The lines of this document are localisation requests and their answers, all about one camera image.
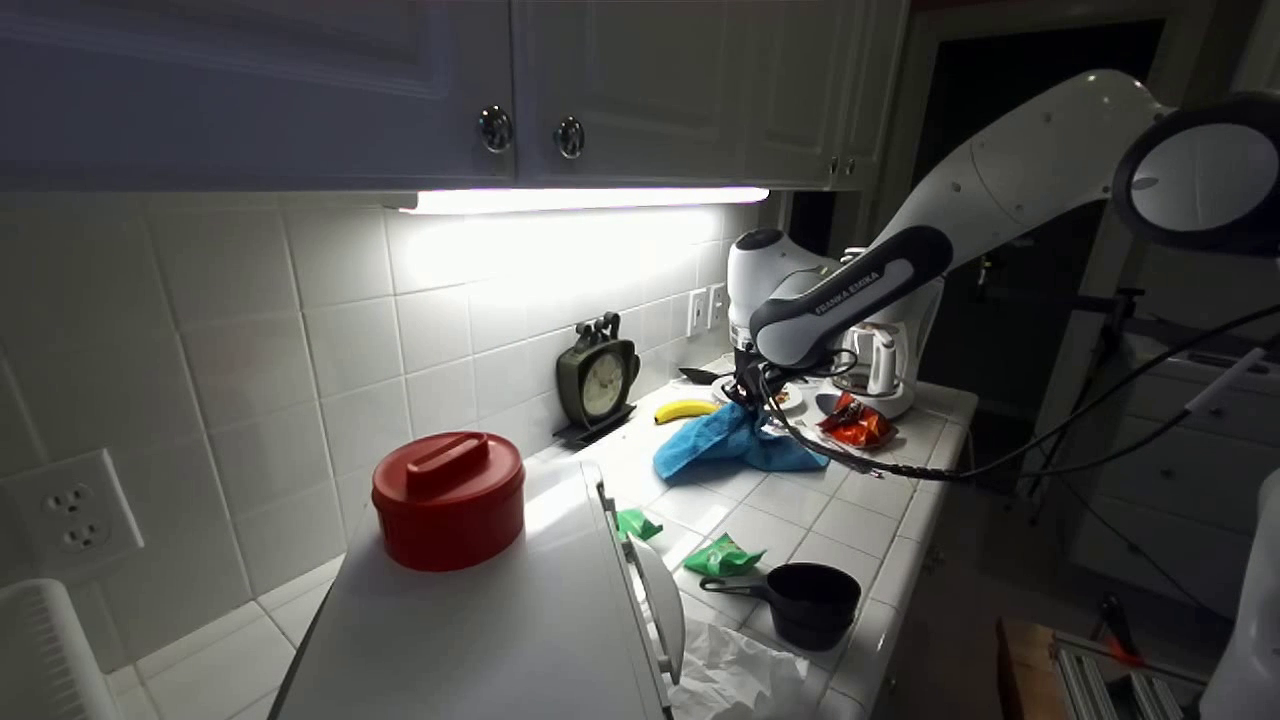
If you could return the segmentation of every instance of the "red round box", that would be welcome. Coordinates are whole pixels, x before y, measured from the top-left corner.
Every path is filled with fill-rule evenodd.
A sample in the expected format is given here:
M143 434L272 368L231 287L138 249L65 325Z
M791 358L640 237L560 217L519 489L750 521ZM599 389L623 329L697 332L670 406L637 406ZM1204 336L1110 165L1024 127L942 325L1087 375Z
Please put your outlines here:
M491 434L422 437L378 459L373 507L394 566L483 566L524 531L524 459Z

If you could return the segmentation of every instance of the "small alarm clock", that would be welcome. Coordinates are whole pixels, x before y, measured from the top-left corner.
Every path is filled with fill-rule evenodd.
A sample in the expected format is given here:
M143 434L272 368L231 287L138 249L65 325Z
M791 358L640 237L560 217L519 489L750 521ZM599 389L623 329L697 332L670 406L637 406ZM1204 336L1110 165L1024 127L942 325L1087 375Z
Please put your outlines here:
M633 342L621 342L621 316L575 325L575 344L555 358L555 391L569 430L560 441L584 449L633 418L627 391L640 375Z

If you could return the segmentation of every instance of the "under-cabinet light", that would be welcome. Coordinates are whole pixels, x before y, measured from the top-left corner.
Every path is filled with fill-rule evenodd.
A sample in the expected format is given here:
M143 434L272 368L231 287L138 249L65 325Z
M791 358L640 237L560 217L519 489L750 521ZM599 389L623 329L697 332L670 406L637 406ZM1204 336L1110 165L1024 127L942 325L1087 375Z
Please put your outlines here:
M394 203L411 217L573 211L573 208L670 208L760 203L766 189L449 189Z

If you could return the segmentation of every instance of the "blue cloth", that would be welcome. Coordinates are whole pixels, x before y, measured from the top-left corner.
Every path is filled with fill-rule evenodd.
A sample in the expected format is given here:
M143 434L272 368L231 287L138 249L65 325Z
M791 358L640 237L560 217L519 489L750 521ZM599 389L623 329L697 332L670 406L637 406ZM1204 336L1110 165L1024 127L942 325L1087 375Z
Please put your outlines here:
M679 472L692 465L746 465L760 472L818 472L828 456L813 456L791 437L765 437L760 418L723 406L710 418L687 420L665 449L650 456L650 472L665 483L679 483Z

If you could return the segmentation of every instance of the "tile backsplash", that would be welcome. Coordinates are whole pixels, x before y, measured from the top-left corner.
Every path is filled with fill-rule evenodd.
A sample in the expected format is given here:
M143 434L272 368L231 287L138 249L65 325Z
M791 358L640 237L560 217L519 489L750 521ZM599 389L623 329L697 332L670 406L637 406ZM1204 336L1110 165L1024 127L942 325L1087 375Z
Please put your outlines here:
M419 219L378 197L3 197L0 483L110 454L143 551L74 581L105 669L330 560L394 443L560 430L551 359L623 316L655 389L721 358L685 294L757 208ZM32 557L3 521L0 584Z

